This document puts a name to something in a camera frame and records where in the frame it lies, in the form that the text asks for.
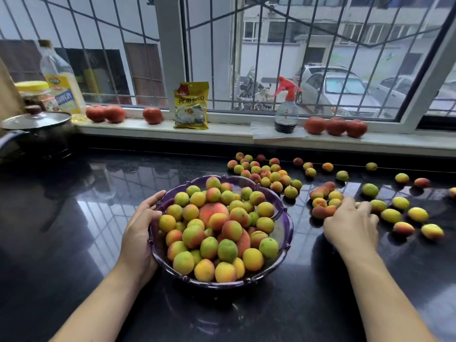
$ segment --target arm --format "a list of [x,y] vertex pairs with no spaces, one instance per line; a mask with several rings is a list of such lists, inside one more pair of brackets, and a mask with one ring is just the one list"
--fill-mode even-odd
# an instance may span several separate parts
[[371,205],[345,198],[324,233],[347,266],[369,342],[436,342],[376,252],[379,218]]
[[51,341],[115,341],[139,291],[157,269],[147,228],[162,215],[151,209],[164,194],[158,192],[141,203],[123,233],[116,265]]

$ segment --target purple bowl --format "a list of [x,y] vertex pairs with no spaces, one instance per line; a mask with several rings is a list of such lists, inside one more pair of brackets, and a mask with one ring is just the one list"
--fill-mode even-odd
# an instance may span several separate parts
[[201,189],[206,189],[206,180],[212,176],[219,178],[221,183],[231,183],[233,185],[234,193],[240,194],[243,187],[250,187],[252,190],[259,190],[260,192],[264,193],[266,201],[274,205],[275,215],[272,217],[272,219],[275,222],[275,228],[271,233],[271,237],[274,238],[280,245],[278,257],[273,260],[265,259],[265,264],[259,273],[253,273],[246,270],[245,276],[236,282],[201,282],[190,275],[181,275],[172,268],[172,262],[167,257],[165,235],[163,233],[159,233],[157,221],[153,221],[149,226],[149,243],[151,245],[152,254],[157,263],[160,264],[171,275],[182,281],[196,285],[197,287],[211,289],[229,289],[255,283],[266,275],[269,275],[271,272],[277,269],[280,264],[282,264],[290,248],[291,240],[293,239],[293,221],[287,213],[287,207],[283,205],[277,194],[268,188],[260,186],[260,184],[255,184],[251,179],[242,176],[208,175],[197,178],[193,181],[187,181],[185,185],[177,186],[174,189],[168,191],[163,196],[162,200],[157,203],[156,210],[165,213],[166,209],[174,203],[174,196],[179,192],[185,192],[187,187],[191,185],[196,185]]

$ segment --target yellow package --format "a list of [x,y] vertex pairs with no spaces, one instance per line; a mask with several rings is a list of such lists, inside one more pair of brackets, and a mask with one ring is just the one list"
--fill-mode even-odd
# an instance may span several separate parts
[[183,82],[174,90],[174,128],[208,129],[209,82]]

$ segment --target pot handle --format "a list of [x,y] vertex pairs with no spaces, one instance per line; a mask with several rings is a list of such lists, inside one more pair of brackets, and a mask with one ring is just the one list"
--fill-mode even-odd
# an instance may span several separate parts
[[28,133],[29,132],[22,131],[20,129],[17,129],[16,131],[8,132],[7,134],[5,134],[3,137],[0,138],[0,150],[3,149],[3,147],[10,141],[12,141],[18,137],[21,137],[25,134],[28,134]]

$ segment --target yellow lid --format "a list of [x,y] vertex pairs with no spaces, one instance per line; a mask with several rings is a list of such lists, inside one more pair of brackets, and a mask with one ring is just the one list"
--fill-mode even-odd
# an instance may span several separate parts
[[16,88],[22,92],[36,92],[49,89],[48,82],[41,80],[20,81],[14,85],[16,85]]

